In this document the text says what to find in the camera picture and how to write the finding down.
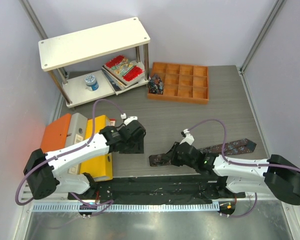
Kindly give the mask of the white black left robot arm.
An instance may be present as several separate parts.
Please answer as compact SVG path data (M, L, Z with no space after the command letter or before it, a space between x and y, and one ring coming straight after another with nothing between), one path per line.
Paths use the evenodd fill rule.
M23 170L34 200L55 192L76 193L90 200L97 192L93 178L86 174L69 174L68 169L94 157L113 152L132 151L144 141L146 129L135 118L126 119L121 128L106 126L91 138L55 151L33 151Z

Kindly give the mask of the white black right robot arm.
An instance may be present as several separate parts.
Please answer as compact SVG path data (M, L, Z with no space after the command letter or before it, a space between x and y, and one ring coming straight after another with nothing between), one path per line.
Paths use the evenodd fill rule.
M215 186L220 197L254 192L300 205L300 168L280 155L257 160L226 158L218 153L201 152L187 142L176 142L161 158L175 166L186 165L204 176L223 178Z

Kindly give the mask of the brown blue-flowered tie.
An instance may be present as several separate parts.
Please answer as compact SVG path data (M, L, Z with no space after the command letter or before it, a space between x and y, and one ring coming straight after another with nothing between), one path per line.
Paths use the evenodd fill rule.
M172 165L173 150L179 145L175 142L172 148L167 153L150 155L148 157L149 165L151 167L161 167ZM224 146L225 156L234 156L241 154L249 154L255 151L257 144L247 138L226 142ZM221 154L222 144L212 145L208 147L200 148L199 151L203 154Z

